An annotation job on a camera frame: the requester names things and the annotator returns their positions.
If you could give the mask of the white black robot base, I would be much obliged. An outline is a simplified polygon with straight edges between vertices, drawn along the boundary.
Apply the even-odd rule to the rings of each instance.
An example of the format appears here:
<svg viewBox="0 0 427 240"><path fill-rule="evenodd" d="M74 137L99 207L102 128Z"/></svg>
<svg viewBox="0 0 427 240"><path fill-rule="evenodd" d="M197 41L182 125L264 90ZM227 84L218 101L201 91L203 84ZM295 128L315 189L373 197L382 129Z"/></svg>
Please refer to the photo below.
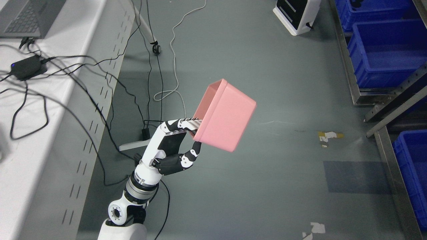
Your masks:
<svg viewBox="0 0 427 240"><path fill-rule="evenodd" d="M320 4L320 0L278 0L273 13L291 35L298 36L314 29Z"/></svg>

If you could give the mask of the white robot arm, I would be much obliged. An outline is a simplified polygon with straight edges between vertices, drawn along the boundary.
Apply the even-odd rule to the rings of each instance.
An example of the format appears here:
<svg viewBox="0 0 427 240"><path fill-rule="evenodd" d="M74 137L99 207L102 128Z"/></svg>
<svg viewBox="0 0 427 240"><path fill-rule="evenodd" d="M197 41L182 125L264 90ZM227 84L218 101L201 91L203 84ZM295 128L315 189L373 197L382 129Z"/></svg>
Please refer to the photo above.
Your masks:
<svg viewBox="0 0 427 240"><path fill-rule="evenodd" d="M146 240L145 209L154 199L158 188L159 183L140 184L132 174L122 197L109 204L108 219L102 223L98 240Z"/></svg>

